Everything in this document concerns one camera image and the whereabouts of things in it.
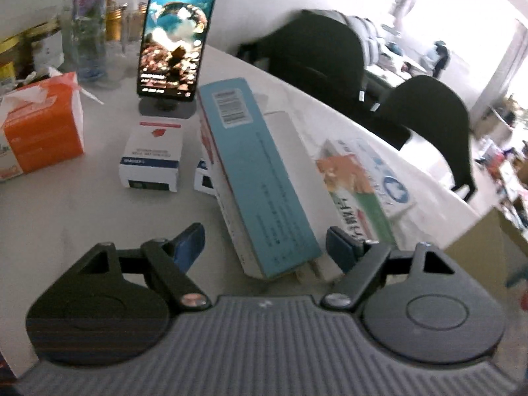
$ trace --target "blue circular logo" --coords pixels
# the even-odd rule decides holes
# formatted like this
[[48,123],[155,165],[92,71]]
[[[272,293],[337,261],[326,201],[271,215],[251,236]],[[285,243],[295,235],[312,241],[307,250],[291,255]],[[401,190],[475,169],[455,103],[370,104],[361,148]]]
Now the blue circular logo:
[[387,194],[396,202],[399,202],[400,204],[409,202],[409,192],[405,186],[394,177],[385,177],[383,179],[383,187],[385,188],[385,192],[387,192]]

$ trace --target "orange tissue box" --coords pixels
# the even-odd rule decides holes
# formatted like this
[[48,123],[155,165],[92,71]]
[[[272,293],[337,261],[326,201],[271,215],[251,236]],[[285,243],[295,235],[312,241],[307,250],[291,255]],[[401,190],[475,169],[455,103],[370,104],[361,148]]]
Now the orange tissue box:
[[83,154],[75,73],[17,89],[0,104],[0,181]]

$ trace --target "phone screen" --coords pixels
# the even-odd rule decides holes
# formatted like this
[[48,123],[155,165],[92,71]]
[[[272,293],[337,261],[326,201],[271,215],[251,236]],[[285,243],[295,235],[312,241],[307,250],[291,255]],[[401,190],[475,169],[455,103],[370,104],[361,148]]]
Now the phone screen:
[[215,0],[149,0],[137,92],[192,101]]

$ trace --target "barcode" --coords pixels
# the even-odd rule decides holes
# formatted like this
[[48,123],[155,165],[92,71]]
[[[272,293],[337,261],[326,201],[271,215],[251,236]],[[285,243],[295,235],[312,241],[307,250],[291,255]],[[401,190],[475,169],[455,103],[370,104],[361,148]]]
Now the barcode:
[[220,112],[220,118],[226,128],[252,122],[246,103],[241,96],[242,94],[238,89],[218,92],[213,95]]

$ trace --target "clear water bottle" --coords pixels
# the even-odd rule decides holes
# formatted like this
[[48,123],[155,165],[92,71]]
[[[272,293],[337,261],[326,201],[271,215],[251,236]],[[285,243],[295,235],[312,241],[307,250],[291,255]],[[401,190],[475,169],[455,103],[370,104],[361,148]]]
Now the clear water bottle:
[[81,81],[95,81],[106,73],[106,0],[73,0],[72,53]]

